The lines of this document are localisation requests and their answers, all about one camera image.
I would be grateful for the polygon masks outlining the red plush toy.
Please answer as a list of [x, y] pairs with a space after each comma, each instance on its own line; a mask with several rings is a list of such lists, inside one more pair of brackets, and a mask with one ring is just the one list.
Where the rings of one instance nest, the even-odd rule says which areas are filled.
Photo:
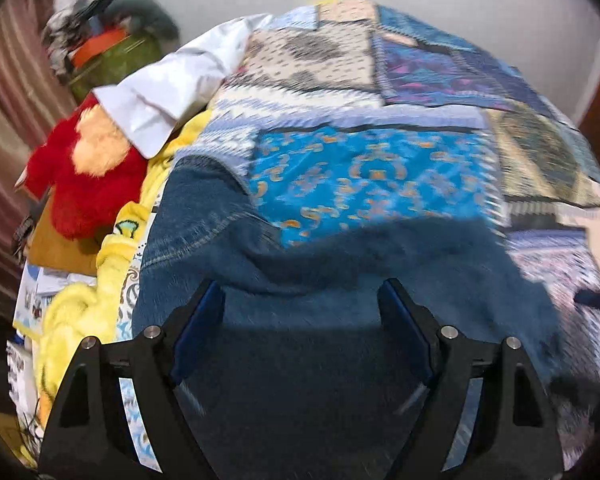
[[147, 159], [91, 93], [33, 151], [15, 187], [36, 200], [52, 191], [52, 225], [72, 240], [112, 226], [140, 198], [146, 171]]

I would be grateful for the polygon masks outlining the striped red curtain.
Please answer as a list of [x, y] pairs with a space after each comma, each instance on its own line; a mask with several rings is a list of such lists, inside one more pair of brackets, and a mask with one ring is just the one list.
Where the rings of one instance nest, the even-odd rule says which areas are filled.
[[14, 189], [34, 148], [76, 106], [43, 47], [42, 31], [54, 0], [0, 2], [0, 296], [16, 296], [18, 264], [12, 234], [26, 215], [27, 199]]

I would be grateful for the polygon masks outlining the white shirt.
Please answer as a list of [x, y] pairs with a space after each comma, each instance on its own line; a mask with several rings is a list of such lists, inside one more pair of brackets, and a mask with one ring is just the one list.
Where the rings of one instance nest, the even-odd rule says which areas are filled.
[[134, 148], [151, 159], [176, 124], [201, 110], [237, 70], [252, 32], [272, 18], [262, 13], [216, 25], [118, 84], [95, 88], [93, 94]]

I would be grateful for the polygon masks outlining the pile of clutter on box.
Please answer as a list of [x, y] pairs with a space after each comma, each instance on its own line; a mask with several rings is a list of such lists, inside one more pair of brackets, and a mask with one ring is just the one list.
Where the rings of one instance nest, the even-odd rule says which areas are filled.
[[156, 0], [74, 0], [53, 14], [42, 31], [50, 66], [58, 78], [68, 78], [76, 69], [72, 52], [94, 36], [92, 18], [103, 32], [121, 26], [126, 32], [150, 32], [161, 40], [180, 38], [178, 25]]

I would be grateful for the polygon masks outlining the brown cardboard box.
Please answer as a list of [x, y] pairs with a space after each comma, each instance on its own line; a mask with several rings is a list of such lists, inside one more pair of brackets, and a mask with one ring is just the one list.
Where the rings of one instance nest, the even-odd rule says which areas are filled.
[[96, 256], [104, 237], [76, 238], [69, 240], [60, 235], [52, 222], [53, 197], [43, 209], [40, 220], [32, 234], [28, 263], [56, 271], [96, 275]]

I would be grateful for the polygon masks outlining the green storage box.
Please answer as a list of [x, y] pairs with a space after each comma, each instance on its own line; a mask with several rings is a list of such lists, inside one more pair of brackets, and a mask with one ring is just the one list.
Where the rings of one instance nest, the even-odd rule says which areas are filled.
[[149, 34], [127, 36], [74, 71], [68, 87], [80, 104], [96, 87], [118, 84], [140, 68], [162, 58], [159, 41]]

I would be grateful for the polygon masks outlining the yellow blanket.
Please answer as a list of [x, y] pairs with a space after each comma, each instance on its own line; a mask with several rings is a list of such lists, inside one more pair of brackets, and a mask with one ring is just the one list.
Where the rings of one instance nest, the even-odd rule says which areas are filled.
[[114, 340], [123, 283], [145, 234], [151, 207], [166, 182], [175, 153], [195, 142], [210, 118], [208, 110], [197, 114], [155, 157], [147, 159], [140, 198], [126, 203], [114, 224], [95, 234], [102, 234], [104, 239], [96, 256], [94, 283], [71, 283], [46, 307], [34, 359], [40, 424], [45, 425], [50, 418], [62, 378], [80, 341], [86, 336], [95, 336], [104, 344]]

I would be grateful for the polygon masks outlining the patchwork patterned bedspread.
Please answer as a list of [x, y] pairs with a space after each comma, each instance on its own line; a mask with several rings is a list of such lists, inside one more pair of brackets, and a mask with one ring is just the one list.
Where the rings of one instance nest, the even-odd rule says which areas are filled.
[[483, 221], [556, 309], [562, 367], [538, 375], [566, 475], [600, 478], [600, 400], [550, 391], [560, 376], [600, 382], [600, 311], [574, 302], [600, 292], [600, 165], [516, 68], [410, 14], [344, 0], [254, 30], [211, 110], [168, 177], [189, 156], [222, 162], [286, 247], [388, 221]]

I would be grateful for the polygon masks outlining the blue denim jeans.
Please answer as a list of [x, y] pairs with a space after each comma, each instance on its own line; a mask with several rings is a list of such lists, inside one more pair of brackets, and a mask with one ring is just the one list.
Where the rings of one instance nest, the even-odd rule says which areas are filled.
[[206, 156], [172, 169], [140, 267], [132, 330], [163, 323], [204, 280], [222, 322], [189, 352], [178, 400], [223, 479], [379, 479], [413, 425], [417, 387], [387, 338], [378, 288], [396, 278], [466, 336], [519, 338], [543, 379], [562, 329], [481, 220], [388, 221], [286, 247], [245, 182]]

